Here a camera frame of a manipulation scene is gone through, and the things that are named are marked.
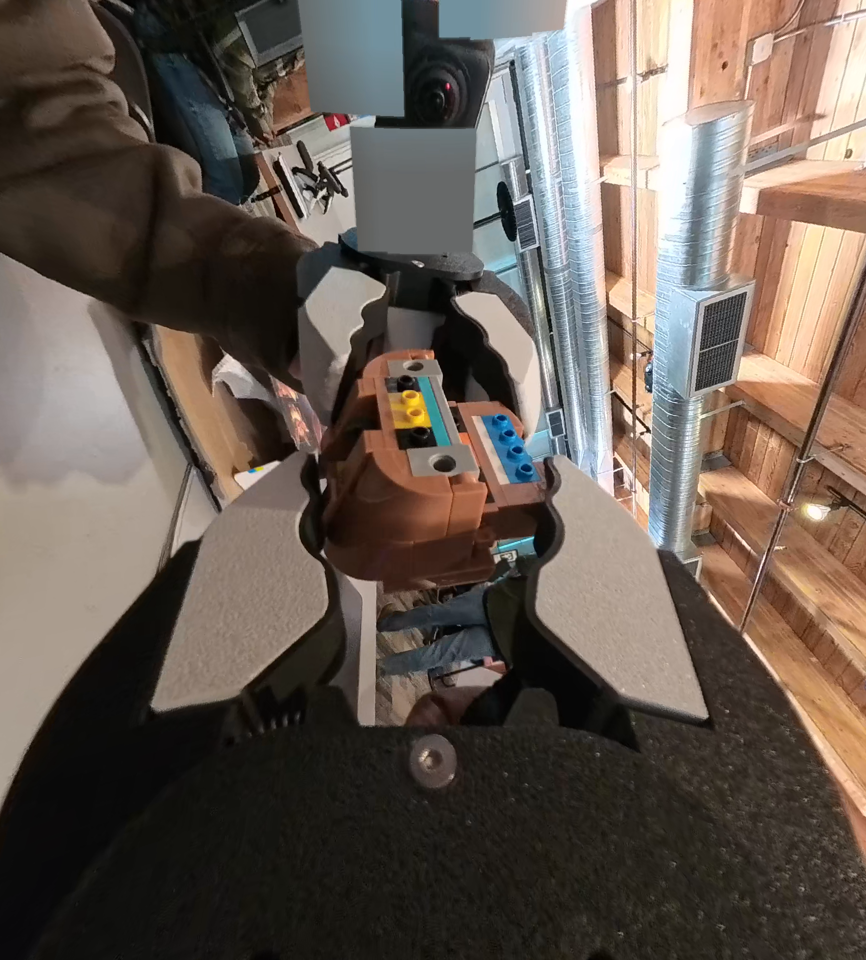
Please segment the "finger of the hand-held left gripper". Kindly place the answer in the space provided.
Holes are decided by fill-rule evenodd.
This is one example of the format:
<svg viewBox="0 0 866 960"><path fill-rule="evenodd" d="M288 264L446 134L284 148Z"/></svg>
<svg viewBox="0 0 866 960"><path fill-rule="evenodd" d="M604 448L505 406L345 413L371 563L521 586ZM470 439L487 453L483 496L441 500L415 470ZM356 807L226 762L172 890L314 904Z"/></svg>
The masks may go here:
<svg viewBox="0 0 866 960"><path fill-rule="evenodd" d="M473 338L470 370L490 399L518 417L530 440L543 412L540 364L533 335L498 294L464 292L452 300L460 332Z"/></svg>
<svg viewBox="0 0 866 960"><path fill-rule="evenodd" d="M343 246L307 252L296 268L299 378L324 428L330 427L385 331L388 288Z"/></svg>

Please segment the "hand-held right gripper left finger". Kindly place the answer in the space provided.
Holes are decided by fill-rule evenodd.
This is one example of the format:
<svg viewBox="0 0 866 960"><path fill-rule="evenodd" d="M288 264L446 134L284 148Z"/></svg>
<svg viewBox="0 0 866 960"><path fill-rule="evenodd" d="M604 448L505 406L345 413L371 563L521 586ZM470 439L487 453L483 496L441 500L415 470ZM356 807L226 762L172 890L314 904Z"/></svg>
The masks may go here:
<svg viewBox="0 0 866 960"><path fill-rule="evenodd" d="M151 698L163 714L268 683L279 701L328 683L344 656L339 584L321 557L319 474L295 452L212 521Z"/></svg>

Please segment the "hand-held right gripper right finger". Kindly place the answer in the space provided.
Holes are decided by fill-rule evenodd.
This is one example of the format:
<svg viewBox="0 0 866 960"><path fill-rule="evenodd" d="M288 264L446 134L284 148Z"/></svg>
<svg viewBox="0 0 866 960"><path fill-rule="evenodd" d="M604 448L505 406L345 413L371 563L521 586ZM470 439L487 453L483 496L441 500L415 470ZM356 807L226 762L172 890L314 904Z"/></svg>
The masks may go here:
<svg viewBox="0 0 866 960"><path fill-rule="evenodd" d="M544 469L531 625L623 706L703 724L709 711L653 542L570 460L547 458Z"/></svg>

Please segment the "brown toy brick model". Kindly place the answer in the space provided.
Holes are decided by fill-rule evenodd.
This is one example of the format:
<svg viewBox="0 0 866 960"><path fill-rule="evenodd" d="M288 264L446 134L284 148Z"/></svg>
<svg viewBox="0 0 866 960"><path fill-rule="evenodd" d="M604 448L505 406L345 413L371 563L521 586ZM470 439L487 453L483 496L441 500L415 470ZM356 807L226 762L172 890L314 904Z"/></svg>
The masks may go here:
<svg viewBox="0 0 866 960"><path fill-rule="evenodd" d="M371 360L323 438L326 558L390 592L489 580L547 499L523 431L501 402L450 400L430 350Z"/></svg>

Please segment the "person's left forearm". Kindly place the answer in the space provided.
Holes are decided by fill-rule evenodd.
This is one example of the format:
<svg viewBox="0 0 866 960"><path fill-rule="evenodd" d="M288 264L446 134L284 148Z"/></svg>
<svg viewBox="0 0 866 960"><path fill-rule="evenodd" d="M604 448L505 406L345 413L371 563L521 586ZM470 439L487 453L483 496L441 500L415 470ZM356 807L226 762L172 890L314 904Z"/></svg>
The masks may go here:
<svg viewBox="0 0 866 960"><path fill-rule="evenodd" d="M0 253L305 392L296 266L316 244L151 143L88 2L0 2Z"/></svg>

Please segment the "grey desk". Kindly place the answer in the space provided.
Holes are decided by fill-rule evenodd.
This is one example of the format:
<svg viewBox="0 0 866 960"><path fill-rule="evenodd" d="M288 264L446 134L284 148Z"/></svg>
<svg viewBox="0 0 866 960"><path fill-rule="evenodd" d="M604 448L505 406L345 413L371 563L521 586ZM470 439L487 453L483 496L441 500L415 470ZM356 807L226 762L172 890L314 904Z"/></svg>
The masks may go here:
<svg viewBox="0 0 866 960"><path fill-rule="evenodd" d="M186 472L127 322L0 254L0 804L151 580Z"/></svg>

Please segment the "crumpled white paper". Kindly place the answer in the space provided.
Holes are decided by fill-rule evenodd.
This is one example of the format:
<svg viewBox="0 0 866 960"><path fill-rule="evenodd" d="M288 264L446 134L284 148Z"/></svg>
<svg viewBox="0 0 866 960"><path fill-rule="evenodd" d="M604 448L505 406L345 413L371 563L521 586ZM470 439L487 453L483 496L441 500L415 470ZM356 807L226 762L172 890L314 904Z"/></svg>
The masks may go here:
<svg viewBox="0 0 866 960"><path fill-rule="evenodd" d="M223 358L211 371L211 391L215 395L223 385L237 401L257 401L273 404L275 396L269 387L262 384L237 359L229 354Z"/></svg>

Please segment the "metal air vent grille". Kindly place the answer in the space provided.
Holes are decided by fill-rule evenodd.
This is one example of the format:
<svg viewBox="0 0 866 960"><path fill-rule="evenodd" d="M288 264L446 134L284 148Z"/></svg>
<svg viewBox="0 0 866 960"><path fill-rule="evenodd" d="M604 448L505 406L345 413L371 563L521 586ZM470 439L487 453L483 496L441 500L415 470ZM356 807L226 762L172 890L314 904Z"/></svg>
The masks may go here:
<svg viewBox="0 0 866 960"><path fill-rule="evenodd" d="M686 400L725 388L738 377L754 300L755 281L731 274L717 288L673 288L656 352L658 383Z"/></svg>

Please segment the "corrugated silver duct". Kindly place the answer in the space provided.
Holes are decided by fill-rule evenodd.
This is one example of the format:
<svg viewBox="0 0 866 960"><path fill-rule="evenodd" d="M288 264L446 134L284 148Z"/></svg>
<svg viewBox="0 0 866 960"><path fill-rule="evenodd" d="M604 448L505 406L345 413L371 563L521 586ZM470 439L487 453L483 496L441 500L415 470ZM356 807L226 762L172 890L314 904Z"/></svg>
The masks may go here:
<svg viewBox="0 0 866 960"><path fill-rule="evenodd" d="M514 62L573 462L611 495L611 384L592 7L519 43Z"/></svg>

